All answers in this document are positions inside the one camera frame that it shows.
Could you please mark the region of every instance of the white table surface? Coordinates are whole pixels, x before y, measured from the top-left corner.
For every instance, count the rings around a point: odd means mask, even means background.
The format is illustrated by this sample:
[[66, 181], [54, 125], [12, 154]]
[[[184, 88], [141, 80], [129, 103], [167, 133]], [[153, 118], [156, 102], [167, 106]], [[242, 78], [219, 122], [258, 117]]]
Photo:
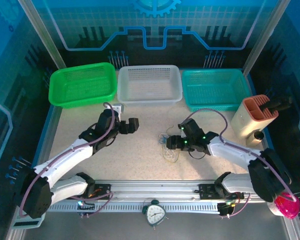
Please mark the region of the white table surface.
[[[90, 125], [96, 123], [103, 112], [102, 104], [63, 109], [54, 137], [50, 158], [69, 147]], [[191, 112], [182, 99], [173, 106], [128, 107], [124, 108], [122, 120], [139, 119], [139, 129], [133, 134], [119, 134], [115, 142], [89, 159], [84, 160], [64, 175], [69, 178], [84, 172], [95, 180], [215, 180], [224, 172], [245, 173], [241, 167], [227, 160], [206, 155], [197, 160], [187, 152], [180, 152], [176, 163], [168, 162], [162, 156], [162, 145], [158, 135], [169, 130], [169, 134], [180, 134], [180, 124]], [[228, 121], [235, 112], [222, 112]], [[193, 117], [205, 133], [220, 133], [225, 127], [224, 120], [213, 112], [199, 112]], [[245, 145], [239, 140], [231, 126], [223, 135], [226, 139]], [[194, 157], [202, 156], [193, 153]]]

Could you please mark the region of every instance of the white basket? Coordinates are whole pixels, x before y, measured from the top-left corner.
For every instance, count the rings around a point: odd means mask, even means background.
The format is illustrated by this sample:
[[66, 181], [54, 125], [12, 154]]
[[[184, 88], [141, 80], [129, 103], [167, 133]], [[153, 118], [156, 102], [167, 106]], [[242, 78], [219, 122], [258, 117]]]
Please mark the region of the white basket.
[[119, 102], [127, 106], [173, 105], [182, 99], [179, 68], [124, 66], [119, 71], [117, 95]]

